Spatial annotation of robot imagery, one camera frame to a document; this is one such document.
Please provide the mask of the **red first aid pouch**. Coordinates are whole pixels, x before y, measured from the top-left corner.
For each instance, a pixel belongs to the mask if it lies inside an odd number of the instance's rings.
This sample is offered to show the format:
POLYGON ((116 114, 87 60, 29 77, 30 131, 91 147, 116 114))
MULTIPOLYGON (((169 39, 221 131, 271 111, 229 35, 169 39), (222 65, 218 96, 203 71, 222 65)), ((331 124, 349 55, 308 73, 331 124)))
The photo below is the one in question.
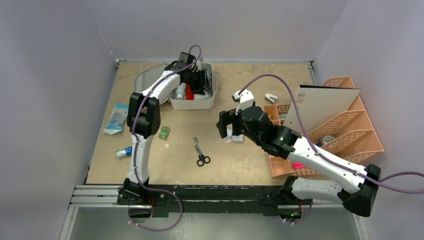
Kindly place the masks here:
POLYGON ((195 98, 193 92, 191 91, 190 85, 186 85, 186 93, 185 93, 185 100, 186 101, 193 101, 195 98))

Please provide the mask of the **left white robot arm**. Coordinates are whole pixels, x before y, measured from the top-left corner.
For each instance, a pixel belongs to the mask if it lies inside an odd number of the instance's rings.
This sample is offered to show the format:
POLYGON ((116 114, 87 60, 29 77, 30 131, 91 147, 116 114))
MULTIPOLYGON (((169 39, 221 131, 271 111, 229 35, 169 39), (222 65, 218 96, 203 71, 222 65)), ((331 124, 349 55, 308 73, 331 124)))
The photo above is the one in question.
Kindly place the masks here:
POLYGON ((166 66, 161 76, 142 92, 133 92, 129 99, 127 125, 131 132, 132 154, 130 170, 123 189, 138 205, 146 203, 149 192, 150 148, 161 126, 160 104, 181 84, 192 90, 204 91, 208 86, 206 72, 201 69, 201 56, 181 52, 178 60, 166 66))

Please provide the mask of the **light blue wipes packet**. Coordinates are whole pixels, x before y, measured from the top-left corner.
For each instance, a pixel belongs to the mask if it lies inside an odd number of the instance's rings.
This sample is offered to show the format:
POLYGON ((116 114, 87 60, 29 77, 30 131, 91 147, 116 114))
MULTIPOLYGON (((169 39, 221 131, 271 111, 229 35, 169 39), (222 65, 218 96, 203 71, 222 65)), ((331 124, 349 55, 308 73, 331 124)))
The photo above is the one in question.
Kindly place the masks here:
POLYGON ((128 116, 128 110, 128 105, 116 103, 103 132, 108 135, 114 135, 121 132, 128 116))

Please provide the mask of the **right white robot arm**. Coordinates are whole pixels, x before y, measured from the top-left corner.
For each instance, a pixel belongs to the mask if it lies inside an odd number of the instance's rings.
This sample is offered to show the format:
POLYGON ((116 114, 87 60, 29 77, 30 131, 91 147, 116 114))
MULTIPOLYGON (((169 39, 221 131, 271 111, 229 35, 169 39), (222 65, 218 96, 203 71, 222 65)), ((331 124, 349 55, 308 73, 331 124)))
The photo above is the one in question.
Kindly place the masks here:
POLYGON ((228 125, 232 126, 233 135, 246 136, 267 154, 301 163, 328 178, 290 177, 280 191, 284 202, 324 200, 342 204, 346 210, 361 217, 371 215, 381 177, 381 169, 375 164, 355 164, 323 150, 299 132, 273 125, 258 106, 221 111, 216 124, 221 138, 227 137, 228 125))

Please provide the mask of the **blue white mask packet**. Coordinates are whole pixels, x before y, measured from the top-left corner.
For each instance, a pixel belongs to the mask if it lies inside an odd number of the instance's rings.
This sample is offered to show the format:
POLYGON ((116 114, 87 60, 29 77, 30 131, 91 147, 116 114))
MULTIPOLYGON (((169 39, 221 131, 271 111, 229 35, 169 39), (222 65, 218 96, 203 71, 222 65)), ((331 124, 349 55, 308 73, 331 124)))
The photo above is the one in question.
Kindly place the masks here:
POLYGON ((210 92, 204 91, 203 94, 194 94, 194 101, 209 100, 212 97, 210 92))

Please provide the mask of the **white plastic bottle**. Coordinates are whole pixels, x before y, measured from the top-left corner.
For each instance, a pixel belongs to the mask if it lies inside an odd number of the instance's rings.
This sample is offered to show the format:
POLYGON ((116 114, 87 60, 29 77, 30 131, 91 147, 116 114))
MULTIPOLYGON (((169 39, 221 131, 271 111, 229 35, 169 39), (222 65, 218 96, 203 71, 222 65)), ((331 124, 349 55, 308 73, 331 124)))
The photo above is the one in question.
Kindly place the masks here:
POLYGON ((179 101, 183 101, 186 99, 186 89, 187 84, 181 83, 175 90, 175 99, 179 101))

